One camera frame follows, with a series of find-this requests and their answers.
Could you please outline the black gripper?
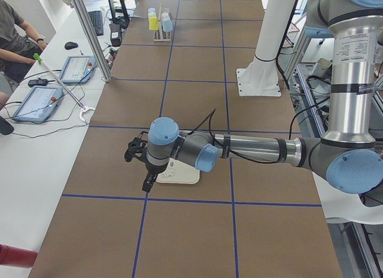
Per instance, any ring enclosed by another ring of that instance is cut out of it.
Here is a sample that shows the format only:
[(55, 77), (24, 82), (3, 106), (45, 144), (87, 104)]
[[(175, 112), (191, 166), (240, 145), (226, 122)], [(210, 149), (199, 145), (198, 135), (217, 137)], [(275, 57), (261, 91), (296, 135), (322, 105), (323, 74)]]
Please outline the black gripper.
[(143, 181), (142, 190), (145, 192), (150, 192), (157, 180), (158, 174), (164, 172), (168, 164), (161, 163), (159, 166), (157, 166), (149, 162), (147, 158), (148, 140), (142, 138), (144, 134), (148, 134), (148, 132), (142, 131), (137, 137), (128, 143), (127, 150), (124, 154), (124, 160), (125, 162), (129, 163), (135, 158), (145, 164), (148, 173)]

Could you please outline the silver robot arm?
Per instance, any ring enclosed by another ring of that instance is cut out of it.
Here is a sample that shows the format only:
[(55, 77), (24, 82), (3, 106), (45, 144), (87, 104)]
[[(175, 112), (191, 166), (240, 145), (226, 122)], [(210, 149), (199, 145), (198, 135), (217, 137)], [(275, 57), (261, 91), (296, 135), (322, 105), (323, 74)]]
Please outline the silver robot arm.
[(374, 56), (382, 26), (382, 0), (309, 0), (307, 24), (327, 28), (335, 38), (327, 131), (318, 139), (276, 139), (183, 132), (171, 118), (151, 123), (147, 139), (129, 142), (126, 161), (147, 168), (142, 189), (150, 191), (170, 159), (209, 172), (219, 158), (239, 157), (260, 164), (289, 163), (308, 169), (333, 188), (350, 194), (382, 182), (382, 158), (369, 133), (375, 91)]

